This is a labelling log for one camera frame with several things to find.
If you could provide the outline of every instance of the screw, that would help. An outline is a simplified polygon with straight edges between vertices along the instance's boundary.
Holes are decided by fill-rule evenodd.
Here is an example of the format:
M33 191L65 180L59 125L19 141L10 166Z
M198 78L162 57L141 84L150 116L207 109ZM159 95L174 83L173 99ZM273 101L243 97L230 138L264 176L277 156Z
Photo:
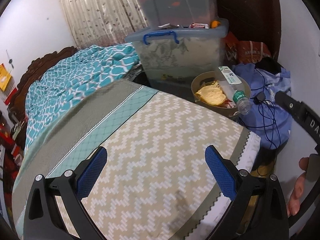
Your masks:
M41 174L39 174L39 175L36 176L36 181L39 181L39 180L41 180L41 179L42 179L42 175L41 175Z
M72 173L73 173L72 170L67 170L64 172L64 176L70 177L72 175Z
M243 176L243 177L248 176L248 172L247 172L246 170L240 170L239 173L240 173L240 175Z
M278 178L277 178L277 176L276 176L276 175L271 174L271 175L270 175L270 179L272 179L272 180L277 180Z

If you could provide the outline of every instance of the zigzag patterned mattress cover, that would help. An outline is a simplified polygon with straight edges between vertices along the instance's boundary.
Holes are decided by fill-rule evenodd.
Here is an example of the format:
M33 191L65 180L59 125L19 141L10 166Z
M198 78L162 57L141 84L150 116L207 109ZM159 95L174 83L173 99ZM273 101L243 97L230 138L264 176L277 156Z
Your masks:
M110 100L112 95L117 99ZM75 132L78 135L64 138L79 120L89 118L93 104L96 120L81 124L86 130ZM75 169L102 145L107 164L82 203L108 240L204 240L230 203L205 163L205 148L213 144L238 169L251 171L260 145L257 135L213 111L124 80L97 90L75 112L52 131L15 185L13 214L19 236L27 201L22 198L34 177ZM62 153L53 156L48 151ZM39 166L45 161L47 167ZM69 233L77 236L61 198L57 203Z

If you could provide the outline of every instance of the transparent storage box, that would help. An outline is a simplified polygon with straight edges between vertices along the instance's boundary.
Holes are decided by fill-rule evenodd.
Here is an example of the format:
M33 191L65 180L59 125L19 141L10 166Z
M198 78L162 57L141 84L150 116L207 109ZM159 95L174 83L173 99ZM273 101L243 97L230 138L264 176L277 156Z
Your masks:
M188 27L209 24L217 17L217 0L138 0L153 29L171 23Z
M228 33L229 22L219 21L221 25L215 29L145 28L129 34L125 41L132 42L151 85L166 81L190 88L196 76L223 63L223 38Z

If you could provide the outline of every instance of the box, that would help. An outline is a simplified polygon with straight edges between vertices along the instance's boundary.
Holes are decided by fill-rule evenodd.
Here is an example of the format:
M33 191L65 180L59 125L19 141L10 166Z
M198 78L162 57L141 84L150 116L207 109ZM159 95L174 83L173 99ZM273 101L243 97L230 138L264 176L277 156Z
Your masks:
M138 0L153 29L171 23L188 27L209 24L217 17L217 0Z
M5 91L9 81L10 81L10 78L12 76L10 75L10 73L5 69L4 65L1 64L0 65L0 89L2 91Z
M244 79L242 79L239 76L238 76L238 78L244 84L244 93L245 93L246 97L250 98L251 97L250 86L247 84L246 81L244 81ZM208 109L211 109L212 111L215 111L218 114L222 114L223 116L228 117L232 120L236 119L240 115L240 112L238 112L238 108L236 108L236 107L223 108L223 107L219 107L219 106L212 106L212 105L207 104L206 102L201 101L199 99L199 97L196 95L196 92L198 92L198 90L200 88L202 88L204 85L211 85L213 81L215 81L214 71L202 73L201 75L197 76L193 80L193 82L191 84L191 90L192 90L193 96L195 98L196 104L198 104L200 106L204 106Z
M224 37L228 20L219 19L215 29L178 28L156 30L145 28L129 34L142 67L152 83L170 81L189 86L201 73L222 65L225 54Z

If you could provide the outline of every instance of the red plastic bag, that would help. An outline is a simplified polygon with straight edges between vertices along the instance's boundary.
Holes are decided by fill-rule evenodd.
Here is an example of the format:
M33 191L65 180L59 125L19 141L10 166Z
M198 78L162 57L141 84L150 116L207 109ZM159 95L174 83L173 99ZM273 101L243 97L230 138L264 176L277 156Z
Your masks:
M226 42L226 54L228 60L237 59L237 45L239 43L238 39L232 32L229 32L228 35L224 38Z
M263 42L239 41L237 44L238 62L257 63L264 57L271 57L271 53Z

